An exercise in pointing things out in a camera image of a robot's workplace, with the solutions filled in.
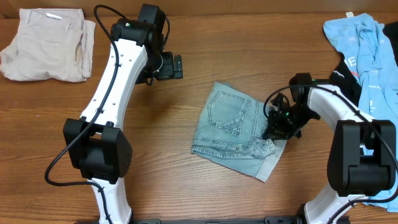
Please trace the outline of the light blue denim shorts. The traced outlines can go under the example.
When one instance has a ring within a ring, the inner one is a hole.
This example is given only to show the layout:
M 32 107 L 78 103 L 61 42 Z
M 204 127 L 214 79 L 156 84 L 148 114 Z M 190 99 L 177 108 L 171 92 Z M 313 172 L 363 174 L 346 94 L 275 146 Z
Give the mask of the light blue denim shorts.
M 265 182 L 277 165 L 286 140 L 263 139 L 264 103 L 214 83 L 198 120 L 192 153 Z

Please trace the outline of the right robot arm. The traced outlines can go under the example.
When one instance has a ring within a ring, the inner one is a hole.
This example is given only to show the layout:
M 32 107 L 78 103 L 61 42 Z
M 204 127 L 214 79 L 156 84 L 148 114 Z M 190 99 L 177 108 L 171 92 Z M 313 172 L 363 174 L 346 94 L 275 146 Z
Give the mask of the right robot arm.
M 324 119 L 334 132 L 327 163 L 328 182 L 298 214 L 265 217 L 265 223 L 349 223 L 346 212 L 357 203 L 381 203 L 379 192 L 396 181 L 396 128 L 362 112 L 330 79 L 298 73 L 264 105 L 268 127 L 262 137 L 272 140 L 300 138 L 311 119 Z

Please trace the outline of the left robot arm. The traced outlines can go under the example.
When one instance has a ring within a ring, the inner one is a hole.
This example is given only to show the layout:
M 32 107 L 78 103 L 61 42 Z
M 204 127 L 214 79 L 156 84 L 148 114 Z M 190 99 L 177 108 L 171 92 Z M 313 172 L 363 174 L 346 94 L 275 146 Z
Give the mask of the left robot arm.
M 74 168 L 93 188 L 100 217 L 98 223 L 133 223 L 124 178 L 132 160 L 132 146 L 123 133 L 124 116 L 134 86 L 154 80 L 181 79 L 182 58 L 164 51 L 168 35 L 160 36 L 160 54 L 142 45 L 118 39 L 90 103 L 79 119 L 67 119 L 63 135 Z

